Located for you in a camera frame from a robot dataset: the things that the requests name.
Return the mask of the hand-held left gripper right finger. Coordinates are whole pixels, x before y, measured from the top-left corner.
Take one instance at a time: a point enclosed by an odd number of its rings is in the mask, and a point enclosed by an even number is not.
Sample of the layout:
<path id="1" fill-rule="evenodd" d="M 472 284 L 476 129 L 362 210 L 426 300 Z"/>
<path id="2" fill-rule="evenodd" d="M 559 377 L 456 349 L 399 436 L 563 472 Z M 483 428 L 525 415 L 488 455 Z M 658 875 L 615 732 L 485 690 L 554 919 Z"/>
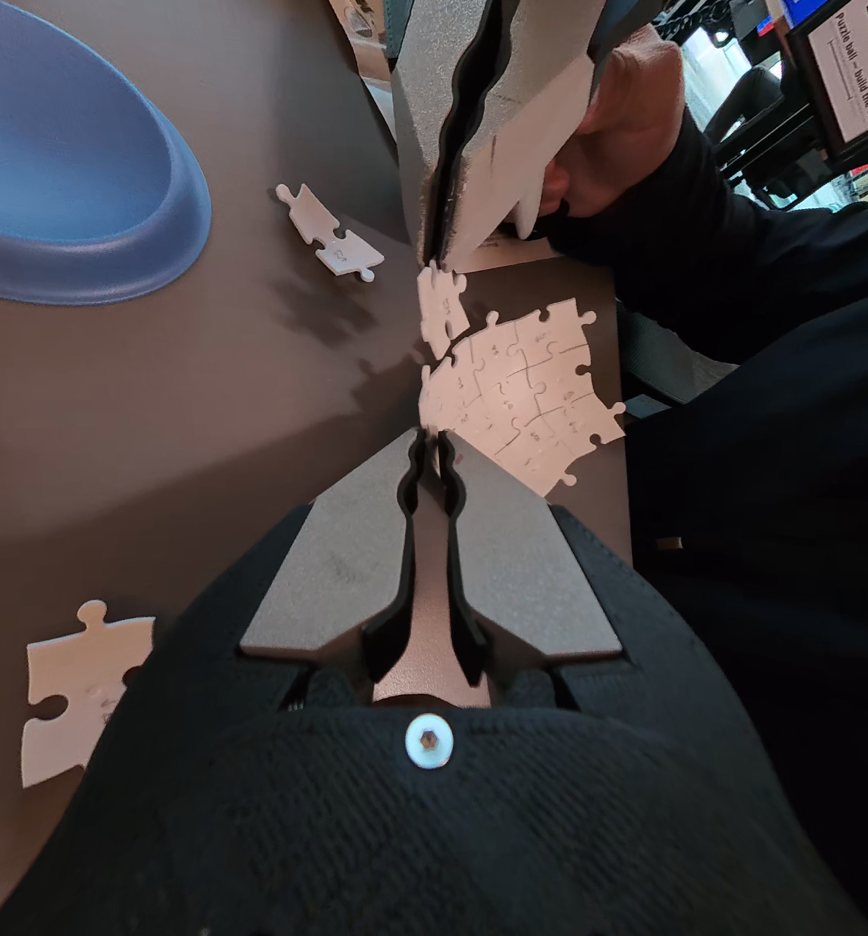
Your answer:
<path id="1" fill-rule="evenodd" d="M 544 497 L 449 430 L 439 435 L 449 519 L 451 642 L 467 682 L 615 659 L 622 644 Z"/>

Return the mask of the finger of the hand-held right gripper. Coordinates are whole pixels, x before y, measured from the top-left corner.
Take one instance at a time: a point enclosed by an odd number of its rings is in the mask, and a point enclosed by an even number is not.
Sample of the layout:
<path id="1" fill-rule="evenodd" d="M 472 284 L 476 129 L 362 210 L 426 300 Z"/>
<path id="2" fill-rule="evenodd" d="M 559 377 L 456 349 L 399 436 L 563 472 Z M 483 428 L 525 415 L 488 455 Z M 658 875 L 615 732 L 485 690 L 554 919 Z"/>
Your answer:
<path id="1" fill-rule="evenodd" d="M 402 203 L 417 261 L 456 265 L 462 203 L 498 79 L 498 2 L 414 2 L 393 71 Z"/>
<path id="2" fill-rule="evenodd" d="M 496 75 L 474 97 L 472 127 L 448 176 L 443 270 L 456 270 L 505 221 L 519 239 L 531 235 L 547 165 L 589 103 L 588 48 L 604 5 L 522 1 L 500 15 Z"/>

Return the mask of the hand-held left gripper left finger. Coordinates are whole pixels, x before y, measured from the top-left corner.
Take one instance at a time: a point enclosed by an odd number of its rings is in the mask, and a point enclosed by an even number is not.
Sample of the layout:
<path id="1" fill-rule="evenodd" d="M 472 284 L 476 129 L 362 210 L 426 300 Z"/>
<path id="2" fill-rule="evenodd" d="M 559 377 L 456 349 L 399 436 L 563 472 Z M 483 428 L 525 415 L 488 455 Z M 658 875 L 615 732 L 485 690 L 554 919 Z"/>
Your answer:
<path id="1" fill-rule="evenodd" d="M 240 640 L 244 654 L 333 666 L 353 684 L 390 672 L 410 634 L 424 439 L 402 433 L 315 499 Z"/>

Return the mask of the assembled curved puzzle section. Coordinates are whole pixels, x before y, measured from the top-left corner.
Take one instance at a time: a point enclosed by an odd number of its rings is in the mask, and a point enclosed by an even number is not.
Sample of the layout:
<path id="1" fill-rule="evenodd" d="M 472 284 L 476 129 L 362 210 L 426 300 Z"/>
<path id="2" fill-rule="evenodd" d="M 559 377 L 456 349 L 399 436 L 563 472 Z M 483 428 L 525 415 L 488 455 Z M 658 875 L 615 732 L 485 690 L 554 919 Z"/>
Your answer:
<path id="1" fill-rule="evenodd" d="M 572 486 L 570 466 L 624 436 L 626 405 L 607 405 L 591 376 L 585 329 L 597 319 L 568 298 L 484 329 L 422 372 L 420 423 L 449 430 L 540 496 Z"/>

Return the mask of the joined white puzzle pieces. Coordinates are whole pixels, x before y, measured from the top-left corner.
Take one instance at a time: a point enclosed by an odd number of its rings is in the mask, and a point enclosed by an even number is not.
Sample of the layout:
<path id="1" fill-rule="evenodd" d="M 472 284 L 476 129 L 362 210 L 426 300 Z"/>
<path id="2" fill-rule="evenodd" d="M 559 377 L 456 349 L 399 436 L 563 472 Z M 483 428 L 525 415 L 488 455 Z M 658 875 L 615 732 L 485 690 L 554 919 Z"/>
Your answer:
<path id="1" fill-rule="evenodd" d="M 279 201 L 289 209 L 289 219 L 302 240 L 312 245 L 319 242 L 316 258 L 335 276 L 358 275 L 364 283 L 375 279 L 373 268 L 384 261 L 384 255 L 351 230 L 337 233 L 338 220 L 323 206 L 306 184 L 297 195 L 284 183 L 275 187 Z"/>

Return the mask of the person's right forearm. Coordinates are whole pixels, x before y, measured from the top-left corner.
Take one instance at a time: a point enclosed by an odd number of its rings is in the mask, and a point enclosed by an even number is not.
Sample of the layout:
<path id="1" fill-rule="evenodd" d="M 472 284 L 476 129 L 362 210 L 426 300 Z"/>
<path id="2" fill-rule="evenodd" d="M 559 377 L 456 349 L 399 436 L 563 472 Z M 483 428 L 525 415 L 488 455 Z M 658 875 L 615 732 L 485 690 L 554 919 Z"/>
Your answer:
<path id="1" fill-rule="evenodd" d="M 735 194 L 688 112 L 655 172 L 547 228 L 559 253 L 610 268 L 628 308 L 707 357 L 741 364 L 821 317 L 868 332 L 868 203 L 781 212 Z"/>

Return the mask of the single white puzzle piece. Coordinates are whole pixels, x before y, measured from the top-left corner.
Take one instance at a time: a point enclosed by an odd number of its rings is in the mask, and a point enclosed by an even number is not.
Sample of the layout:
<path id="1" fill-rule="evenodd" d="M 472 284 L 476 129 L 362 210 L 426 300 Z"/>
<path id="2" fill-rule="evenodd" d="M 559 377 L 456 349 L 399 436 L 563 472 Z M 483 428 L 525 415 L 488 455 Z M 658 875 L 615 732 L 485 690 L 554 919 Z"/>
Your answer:
<path id="1" fill-rule="evenodd" d="M 141 666 L 152 650 L 154 617 L 109 624 L 106 612 L 105 602 L 85 602 L 77 610 L 82 631 L 27 647 L 30 706 L 60 696 L 67 707 L 53 719 L 25 722 L 20 755 L 25 789 L 89 764 L 126 692 L 125 674 Z"/>

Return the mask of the blue round ball stand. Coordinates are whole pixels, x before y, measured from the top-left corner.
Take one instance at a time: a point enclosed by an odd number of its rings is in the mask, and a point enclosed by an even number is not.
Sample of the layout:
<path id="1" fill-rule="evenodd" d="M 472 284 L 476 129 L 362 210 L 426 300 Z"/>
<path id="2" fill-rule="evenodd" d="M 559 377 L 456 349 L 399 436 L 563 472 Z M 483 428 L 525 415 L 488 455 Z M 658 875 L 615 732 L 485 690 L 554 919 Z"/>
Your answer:
<path id="1" fill-rule="evenodd" d="M 197 260 L 211 208 L 192 150 L 125 75 L 0 2 L 0 298 L 144 296 Z"/>

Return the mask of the person's right hand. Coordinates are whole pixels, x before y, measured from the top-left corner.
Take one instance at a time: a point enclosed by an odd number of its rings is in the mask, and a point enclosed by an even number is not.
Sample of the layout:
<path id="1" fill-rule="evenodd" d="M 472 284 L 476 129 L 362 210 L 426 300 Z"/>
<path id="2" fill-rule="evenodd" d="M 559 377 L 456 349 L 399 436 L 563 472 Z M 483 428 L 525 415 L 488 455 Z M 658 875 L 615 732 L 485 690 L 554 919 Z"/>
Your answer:
<path id="1" fill-rule="evenodd" d="M 653 174 L 674 149 L 685 112 L 680 48 L 645 25 L 616 47 L 588 108 L 545 169 L 539 215 L 586 218 Z"/>

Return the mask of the black office chair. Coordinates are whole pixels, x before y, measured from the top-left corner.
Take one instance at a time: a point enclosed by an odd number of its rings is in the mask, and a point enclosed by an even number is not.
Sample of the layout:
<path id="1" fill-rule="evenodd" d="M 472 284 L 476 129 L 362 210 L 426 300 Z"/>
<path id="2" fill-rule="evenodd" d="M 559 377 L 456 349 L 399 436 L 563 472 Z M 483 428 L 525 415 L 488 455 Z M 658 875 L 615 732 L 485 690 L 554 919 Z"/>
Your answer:
<path id="1" fill-rule="evenodd" d="M 704 130 L 717 165 L 769 209 L 801 202 L 827 180 L 821 131 L 795 72 L 756 65 L 741 76 Z"/>

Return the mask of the white folded leaflet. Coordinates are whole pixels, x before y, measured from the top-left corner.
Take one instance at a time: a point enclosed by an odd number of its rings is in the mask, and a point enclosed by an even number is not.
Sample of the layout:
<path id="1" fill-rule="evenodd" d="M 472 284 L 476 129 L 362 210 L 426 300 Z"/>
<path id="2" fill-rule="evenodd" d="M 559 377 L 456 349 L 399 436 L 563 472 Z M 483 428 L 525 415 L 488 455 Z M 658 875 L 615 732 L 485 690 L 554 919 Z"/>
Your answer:
<path id="1" fill-rule="evenodd" d="M 363 85 L 396 139 L 392 75 L 413 2 L 330 1 L 329 6 L 351 47 Z M 519 239 L 514 219 L 511 214 L 456 270 L 477 273 L 556 255 L 546 239 Z"/>

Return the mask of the black white marker sign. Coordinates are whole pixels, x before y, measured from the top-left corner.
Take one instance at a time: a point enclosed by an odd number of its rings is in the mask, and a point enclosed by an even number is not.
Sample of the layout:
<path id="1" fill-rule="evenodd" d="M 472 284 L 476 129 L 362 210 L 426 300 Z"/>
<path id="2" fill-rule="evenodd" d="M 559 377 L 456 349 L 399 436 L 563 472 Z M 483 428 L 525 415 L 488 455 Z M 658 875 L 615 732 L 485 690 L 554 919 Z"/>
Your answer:
<path id="1" fill-rule="evenodd" d="M 868 162 L 868 1 L 786 1 L 789 47 L 829 159 Z"/>

